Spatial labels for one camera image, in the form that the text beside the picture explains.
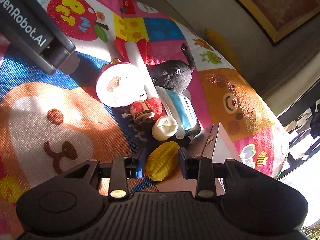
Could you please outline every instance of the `cartoon bee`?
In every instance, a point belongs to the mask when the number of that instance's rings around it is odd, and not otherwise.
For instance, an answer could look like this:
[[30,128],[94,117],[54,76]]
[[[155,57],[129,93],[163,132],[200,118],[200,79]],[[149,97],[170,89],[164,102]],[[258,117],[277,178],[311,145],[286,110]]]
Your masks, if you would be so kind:
[[266,165],[268,160],[268,156],[266,156],[266,152],[261,152],[257,159],[256,167],[260,167],[261,165]]

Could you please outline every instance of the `framed painting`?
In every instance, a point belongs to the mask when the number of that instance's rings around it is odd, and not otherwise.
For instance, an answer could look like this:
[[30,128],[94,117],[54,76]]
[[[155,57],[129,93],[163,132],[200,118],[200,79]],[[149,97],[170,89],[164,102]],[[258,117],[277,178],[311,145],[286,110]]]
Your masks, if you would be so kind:
[[273,45],[320,12],[320,0],[236,0]]

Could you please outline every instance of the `stuffed animal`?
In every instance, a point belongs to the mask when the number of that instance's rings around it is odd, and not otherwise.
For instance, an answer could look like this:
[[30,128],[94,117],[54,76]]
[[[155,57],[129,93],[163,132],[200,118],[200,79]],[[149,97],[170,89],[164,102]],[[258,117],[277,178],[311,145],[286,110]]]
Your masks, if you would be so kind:
[[195,60],[186,44],[181,45],[188,65],[181,60],[169,60],[149,70],[153,84],[177,94],[182,93],[191,81],[191,73],[195,69]]

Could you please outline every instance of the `white cylinder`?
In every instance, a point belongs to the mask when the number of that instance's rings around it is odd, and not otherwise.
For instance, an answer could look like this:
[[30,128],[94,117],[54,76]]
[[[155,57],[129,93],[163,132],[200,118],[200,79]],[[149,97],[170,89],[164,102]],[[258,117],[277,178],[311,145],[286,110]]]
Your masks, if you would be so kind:
[[141,57],[137,44],[133,41],[128,41],[124,44],[124,46],[127,51],[129,62],[137,66],[140,69],[141,74],[143,75],[142,78],[143,78],[143,81],[145,82],[144,89],[147,93],[147,98],[148,99],[159,98],[156,88],[151,80],[147,66],[143,62],[143,59]]
[[178,130],[177,121],[168,115],[161,116],[152,127],[152,136],[158,141],[165,141],[175,135]]
[[97,96],[111,107],[131,105],[143,92],[141,71],[130,63],[118,63],[105,69],[98,77]]

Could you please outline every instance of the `foam play mat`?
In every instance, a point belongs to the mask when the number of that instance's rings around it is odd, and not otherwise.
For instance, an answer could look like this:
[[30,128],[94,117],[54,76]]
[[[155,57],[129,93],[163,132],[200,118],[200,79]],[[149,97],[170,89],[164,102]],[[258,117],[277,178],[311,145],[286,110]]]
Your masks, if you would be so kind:
[[[132,0],[37,1],[71,38],[79,61],[71,73],[48,76],[0,37],[0,238],[22,233],[15,204],[23,192],[87,159],[111,162],[148,143],[150,135],[121,117],[125,108],[104,105],[95,90],[102,66],[126,58],[126,41],[138,44],[150,66],[187,63],[181,52],[186,44],[195,62],[187,89],[201,128],[221,122],[245,164],[273,178],[279,174],[288,154],[283,127],[193,31]],[[130,180],[129,187],[157,190],[146,176]]]

